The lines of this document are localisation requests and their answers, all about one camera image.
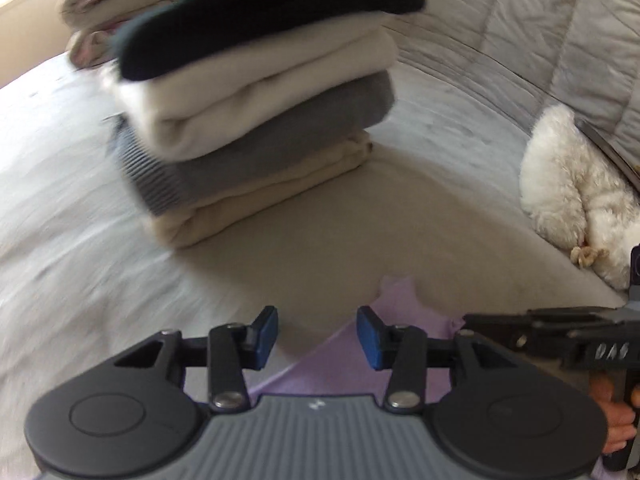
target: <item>human hand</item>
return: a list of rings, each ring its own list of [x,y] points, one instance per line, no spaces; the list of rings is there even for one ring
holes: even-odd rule
[[[626,441],[636,436],[636,428],[633,425],[636,420],[636,412],[624,402],[613,402],[614,385],[606,373],[591,374],[589,393],[607,417],[609,433],[607,433],[607,442],[602,450],[603,454],[624,449]],[[640,384],[633,390],[631,403],[636,408],[640,408]]]

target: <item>quilted headboard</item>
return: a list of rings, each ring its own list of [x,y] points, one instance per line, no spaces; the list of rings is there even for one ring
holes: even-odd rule
[[[524,129],[560,100],[640,164],[640,0],[428,0],[392,28],[404,62]]]

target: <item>metal screw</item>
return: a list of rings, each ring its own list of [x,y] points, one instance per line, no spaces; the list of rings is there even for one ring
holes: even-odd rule
[[[420,397],[413,392],[396,392],[389,395],[389,405],[399,410],[415,408],[420,404]]]
[[[220,410],[236,410],[244,403],[244,395],[240,392],[224,392],[217,394],[213,404]]]

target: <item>stuffed animal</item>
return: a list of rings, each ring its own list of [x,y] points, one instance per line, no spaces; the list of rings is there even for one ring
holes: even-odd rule
[[[628,288],[631,249],[640,244],[638,196],[567,106],[547,108],[533,127],[520,194],[540,236],[613,288]]]

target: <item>beige wall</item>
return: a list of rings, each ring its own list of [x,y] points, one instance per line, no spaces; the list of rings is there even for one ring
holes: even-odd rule
[[[70,31],[58,0],[14,0],[0,7],[0,88],[64,52]]]

